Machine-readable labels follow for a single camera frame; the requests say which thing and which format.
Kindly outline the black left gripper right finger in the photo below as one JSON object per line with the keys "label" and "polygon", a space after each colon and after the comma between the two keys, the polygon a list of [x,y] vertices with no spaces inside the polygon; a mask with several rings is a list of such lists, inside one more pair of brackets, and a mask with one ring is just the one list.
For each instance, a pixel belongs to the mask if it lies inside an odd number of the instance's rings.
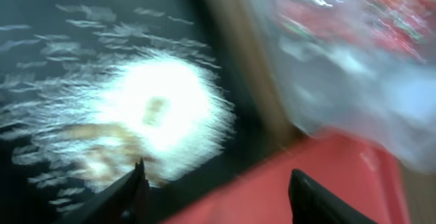
{"label": "black left gripper right finger", "polygon": [[298,169],[292,170],[288,197],[293,224],[376,224]]}

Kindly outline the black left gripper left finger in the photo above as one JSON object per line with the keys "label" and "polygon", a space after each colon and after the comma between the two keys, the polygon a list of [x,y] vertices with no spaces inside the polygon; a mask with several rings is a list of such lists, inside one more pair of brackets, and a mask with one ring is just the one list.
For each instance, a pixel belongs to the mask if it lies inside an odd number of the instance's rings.
{"label": "black left gripper left finger", "polygon": [[144,162],[92,197],[81,207],[67,213],[54,224],[141,224],[146,219],[149,182]]}

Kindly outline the red snack wrapper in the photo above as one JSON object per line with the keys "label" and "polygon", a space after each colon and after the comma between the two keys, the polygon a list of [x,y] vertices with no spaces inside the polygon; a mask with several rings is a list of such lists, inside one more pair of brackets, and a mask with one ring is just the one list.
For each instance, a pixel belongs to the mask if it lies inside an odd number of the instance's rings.
{"label": "red snack wrapper", "polygon": [[316,47],[353,46],[426,60],[435,0],[274,0],[277,26]]}

